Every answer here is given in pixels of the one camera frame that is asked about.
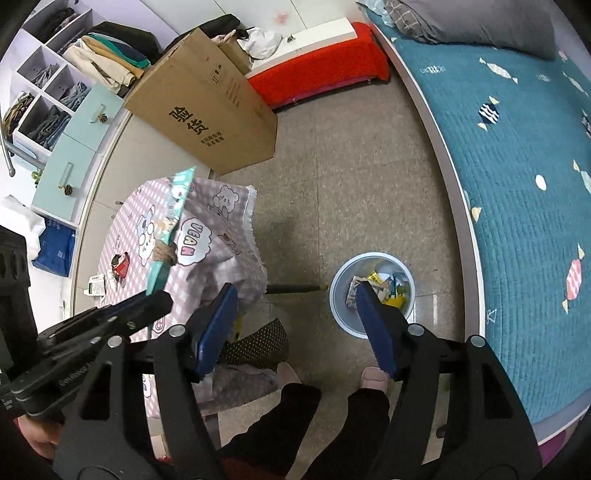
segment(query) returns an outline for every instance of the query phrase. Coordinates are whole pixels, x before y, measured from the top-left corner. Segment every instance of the small box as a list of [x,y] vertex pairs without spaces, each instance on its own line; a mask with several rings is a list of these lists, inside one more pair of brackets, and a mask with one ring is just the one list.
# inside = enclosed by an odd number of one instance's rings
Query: small box
[[236,66],[240,73],[246,75],[251,71],[253,60],[251,56],[242,49],[237,42],[236,37],[230,38],[230,40],[226,43],[222,43],[218,47]]
[[143,76],[124,107],[220,175],[275,154],[277,116],[199,29]]

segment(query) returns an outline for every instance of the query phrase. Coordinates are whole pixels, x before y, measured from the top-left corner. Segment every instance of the pink slipper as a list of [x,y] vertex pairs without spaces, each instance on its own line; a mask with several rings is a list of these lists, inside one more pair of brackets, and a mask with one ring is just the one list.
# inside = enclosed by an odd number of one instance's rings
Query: pink slipper
[[300,377],[289,363],[281,362],[277,365],[277,385],[283,388],[289,383],[301,383]]
[[386,393],[388,380],[386,372],[378,367],[366,367],[361,374],[361,388],[371,388]]

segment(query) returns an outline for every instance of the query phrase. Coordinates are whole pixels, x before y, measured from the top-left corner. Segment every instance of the teal bedspread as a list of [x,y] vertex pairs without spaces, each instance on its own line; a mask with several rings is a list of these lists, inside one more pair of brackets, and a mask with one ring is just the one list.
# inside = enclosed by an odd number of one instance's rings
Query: teal bedspread
[[425,45],[368,15],[441,129],[471,209],[486,338],[544,420],[591,388],[591,84],[562,52]]

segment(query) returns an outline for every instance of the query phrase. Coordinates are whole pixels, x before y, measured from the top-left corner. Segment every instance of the red cushion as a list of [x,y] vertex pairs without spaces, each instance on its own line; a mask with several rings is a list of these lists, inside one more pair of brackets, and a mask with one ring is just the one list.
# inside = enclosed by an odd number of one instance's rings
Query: red cushion
[[357,38],[320,48],[249,79],[270,107],[276,108],[294,99],[370,78],[388,80],[388,59],[377,45],[371,29],[354,22]]

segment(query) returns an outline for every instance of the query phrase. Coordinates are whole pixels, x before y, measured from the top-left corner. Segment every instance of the human hand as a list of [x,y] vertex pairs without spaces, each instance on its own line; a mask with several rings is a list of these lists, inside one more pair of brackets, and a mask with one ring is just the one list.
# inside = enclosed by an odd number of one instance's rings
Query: human hand
[[32,420],[26,415],[18,418],[22,436],[39,455],[53,460],[60,443],[61,425],[51,420]]

